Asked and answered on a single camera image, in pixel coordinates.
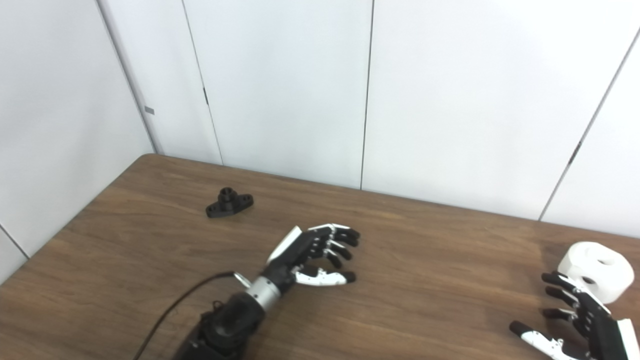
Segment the white cylindrical object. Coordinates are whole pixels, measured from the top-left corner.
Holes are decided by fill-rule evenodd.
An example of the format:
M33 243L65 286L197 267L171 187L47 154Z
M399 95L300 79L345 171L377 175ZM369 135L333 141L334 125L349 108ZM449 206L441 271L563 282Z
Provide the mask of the white cylindrical object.
M573 244L558 271L583 284L603 304L616 301L634 282L634 269L624 256L589 241Z

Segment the wooden table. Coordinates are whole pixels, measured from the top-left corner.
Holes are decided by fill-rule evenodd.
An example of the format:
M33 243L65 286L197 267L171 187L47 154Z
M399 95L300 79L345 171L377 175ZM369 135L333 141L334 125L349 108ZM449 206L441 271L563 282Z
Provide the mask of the wooden table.
M254 207L207 218L224 186L252 194ZM540 273L582 240L640 268L633 238L146 155L0 287L0 357L130 359L194 283L225 270L252 278L294 225L327 222L362 233L346 264L358 281L294 287L247 359L546 359L508 330L518 319L580 341L538 314L561 306ZM198 314L241 289L229 279L196 292L143 358L169 358ZM611 308L640 324L640 286Z

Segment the black cable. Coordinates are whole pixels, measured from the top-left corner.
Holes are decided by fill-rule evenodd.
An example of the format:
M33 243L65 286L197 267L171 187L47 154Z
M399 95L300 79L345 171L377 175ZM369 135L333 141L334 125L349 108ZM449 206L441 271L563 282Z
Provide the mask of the black cable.
M174 301L173 304L171 304L171 306L169 306L169 308L165 310L164 313L160 316L160 318L156 321L156 324L153 326L153 328L151 328L151 331L145 338L145 341L143 341L142 345L140 345L140 348L138 349L138 352L136 353L136 355L133 357L133 360L138 360L140 358L142 353L145 351L145 348L149 344L149 341L151 341L151 338L153 338L154 334L156 333L156 330L158 330L158 328L160 327L160 325L162 324L166 316L169 315L171 310L173 310L176 306L178 306L178 304L180 304L180 302L182 302L187 296L191 295L191 293L199 289L199 287L201 287L202 285L207 284L209 281L220 279L222 277L233 277L235 276L235 274L236 274L235 272L229 271L229 272L221 272L216 275L210 276L204 279L203 281L200 281L199 283L195 284L194 286L191 287L191 289L187 290L187 292L182 294L182 296L180 296L176 301Z

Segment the robotic arm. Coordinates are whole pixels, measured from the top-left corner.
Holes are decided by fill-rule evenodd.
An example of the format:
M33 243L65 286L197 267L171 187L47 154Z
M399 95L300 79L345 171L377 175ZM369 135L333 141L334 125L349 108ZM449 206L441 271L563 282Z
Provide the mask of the robotic arm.
M174 359L242 359L248 338L255 333L266 312L296 283L335 286L355 281L353 272L326 271L306 265L311 259L326 258L335 268L351 259L345 245L358 246L360 234L337 224L325 224L302 231L294 227L271 253L260 276L226 304L204 313Z
M512 332L554 360L640 360L631 320L614 320L611 312L588 289L559 272L542 274L542 281L560 286L547 286L547 294L573 309L544 309L542 315L572 323L589 341L589 348L551 338L518 321L509 326Z

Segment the black flange mount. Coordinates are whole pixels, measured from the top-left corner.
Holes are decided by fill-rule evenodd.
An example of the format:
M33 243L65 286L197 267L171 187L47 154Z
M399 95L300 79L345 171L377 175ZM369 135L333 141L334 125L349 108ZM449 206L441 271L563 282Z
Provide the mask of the black flange mount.
M222 218L235 215L253 205L253 196L250 194L238 195L229 188L222 188L218 194L218 201L207 206L207 216L210 218Z

